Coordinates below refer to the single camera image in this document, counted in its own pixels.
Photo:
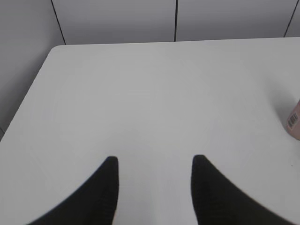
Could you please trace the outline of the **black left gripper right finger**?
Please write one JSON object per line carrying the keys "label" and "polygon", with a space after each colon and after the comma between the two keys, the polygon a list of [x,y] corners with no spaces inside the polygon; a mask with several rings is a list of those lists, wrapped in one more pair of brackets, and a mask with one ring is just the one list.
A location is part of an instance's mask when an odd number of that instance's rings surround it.
{"label": "black left gripper right finger", "polygon": [[193,157],[190,189],[200,225],[290,224],[237,188],[204,155]]}

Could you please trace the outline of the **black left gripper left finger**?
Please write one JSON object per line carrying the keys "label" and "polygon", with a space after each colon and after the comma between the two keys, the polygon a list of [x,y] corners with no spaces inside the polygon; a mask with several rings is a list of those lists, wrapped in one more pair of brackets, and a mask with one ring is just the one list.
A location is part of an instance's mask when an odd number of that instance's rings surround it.
{"label": "black left gripper left finger", "polygon": [[111,225],[119,197],[119,162],[109,156],[73,194],[32,225]]}

